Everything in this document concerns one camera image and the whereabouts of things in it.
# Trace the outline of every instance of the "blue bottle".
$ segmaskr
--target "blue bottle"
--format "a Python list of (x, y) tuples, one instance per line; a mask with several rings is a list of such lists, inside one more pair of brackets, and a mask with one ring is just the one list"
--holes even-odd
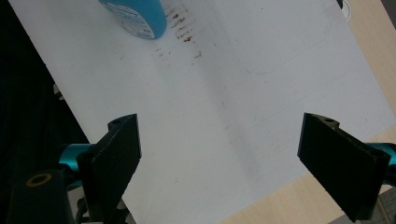
[(123, 28), (133, 35), (157, 39), (166, 29), (160, 0), (99, 0), (112, 12)]

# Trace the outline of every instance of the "stain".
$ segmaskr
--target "stain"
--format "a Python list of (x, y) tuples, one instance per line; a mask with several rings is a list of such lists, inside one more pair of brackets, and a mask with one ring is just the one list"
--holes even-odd
[(174, 14), (175, 11), (176, 11), (176, 8), (172, 8), (172, 9), (166, 14), (166, 17), (169, 17), (170, 15)]
[(184, 30), (184, 29), (186, 29), (186, 25), (184, 25), (184, 26), (178, 28), (177, 32), (180, 32), (180, 31), (182, 31), (182, 30)]
[(192, 35), (184, 39), (183, 42), (190, 42), (191, 40), (192, 40)]
[(198, 55), (196, 55), (194, 58), (201, 58), (202, 57), (202, 53), (201, 51), (198, 52)]
[(331, 27), (330, 25), (327, 25), (327, 26), (326, 26), (326, 29), (324, 30), (324, 35), (325, 35), (325, 36), (327, 36), (327, 35), (329, 34), (331, 28), (332, 28), (332, 27)]
[(192, 32), (192, 29), (187, 32), (184, 32), (182, 34), (176, 33), (176, 37), (177, 37), (177, 39), (180, 39), (180, 38), (183, 38), (185, 35), (189, 35), (191, 32)]
[(181, 24), (184, 20), (186, 20), (186, 18), (180, 18), (180, 19), (178, 19), (172, 26), (171, 26), (171, 28), (175, 28), (175, 27), (177, 27), (179, 24)]

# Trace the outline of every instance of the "wooden table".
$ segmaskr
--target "wooden table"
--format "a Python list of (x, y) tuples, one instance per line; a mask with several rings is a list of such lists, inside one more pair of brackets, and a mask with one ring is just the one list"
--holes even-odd
[[(348, 1), (352, 7), (349, 25), (396, 113), (396, 31), (380, 0)], [(396, 143), (396, 126), (372, 140)], [(389, 186), (384, 186), (382, 191), (387, 189)], [(222, 224), (319, 224), (329, 223), (343, 214), (318, 181), (312, 175), (305, 175), (225, 219)]]

